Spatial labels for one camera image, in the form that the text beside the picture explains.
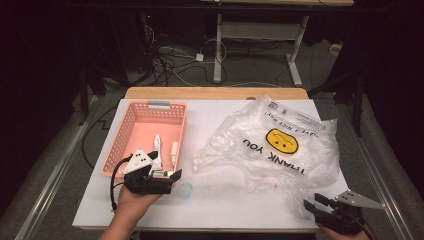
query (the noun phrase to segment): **hand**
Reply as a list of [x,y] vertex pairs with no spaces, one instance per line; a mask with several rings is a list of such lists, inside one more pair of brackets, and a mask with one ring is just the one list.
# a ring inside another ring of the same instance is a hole
[[100,239],[129,239],[137,222],[144,216],[150,205],[160,197],[160,194],[144,196],[133,194],[122,186],[115,216]]
[[356,235],[342,235],[319,223],[317,223],[317,226],[334,240],[370,240],[364,231],[361,231]]

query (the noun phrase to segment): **plastic bag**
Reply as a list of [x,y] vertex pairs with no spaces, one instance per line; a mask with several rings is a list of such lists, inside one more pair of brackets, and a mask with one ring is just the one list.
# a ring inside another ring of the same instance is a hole
[[[320,121],[273,101],[267,94],[230,114],[193,158],[195,171],[215,163],[238,164],[250,191],[278,186],[300,204],[308,189],[334,183],[339,174],[337,119]],[[299,206],[298,213],[304,215]]]

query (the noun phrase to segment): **smiley face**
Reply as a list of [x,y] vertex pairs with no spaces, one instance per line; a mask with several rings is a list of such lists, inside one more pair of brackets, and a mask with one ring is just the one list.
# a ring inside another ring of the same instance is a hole
[[295,137],[276,128],[271,129],[266,134],[266,140],[273,148],[282,153],[293,154],[299,149],[299,144]]

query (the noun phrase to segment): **pink plastic basket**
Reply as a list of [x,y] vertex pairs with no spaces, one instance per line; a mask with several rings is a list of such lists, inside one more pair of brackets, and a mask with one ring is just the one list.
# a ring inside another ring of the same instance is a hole
[[[103,163],[101,173],[112,176],[116,164],[141,148],[149,153],[154,150],[156,134],[161,139],[161,158],[164,171],[175,172],[182,145],[187,105],[167,101],[134,100],[124,113],[112,147]],[[172,165],[171,145],[178,142],[176,162]],[[116,177],[122,178],[123,164]]]

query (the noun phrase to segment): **white tabletop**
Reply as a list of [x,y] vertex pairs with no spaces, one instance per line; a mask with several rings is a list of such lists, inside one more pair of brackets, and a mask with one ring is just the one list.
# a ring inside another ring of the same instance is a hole
[[[73,226],[83,229],[104,229],[112,217],[109,197],[110,178],[100,169],[131,99],[121,100],[109,134],[87,185]],[[311,219],[293,215],[292,204],[283,190],[249,192],[243,173],[234,166],[208,166],[192,169],[192,158],[206,144],[226,116],[250,100],[176,100],[187,103],[186,126],[180,150],[182,178],[172,193],[163,195],[138,222],[138,229],[157,231],[258,231],[315,232]],[[313,100],[278,100],[287,107],[319,118]],[[334,197],[348,189],[342,172],[336,183],[316,189]]]

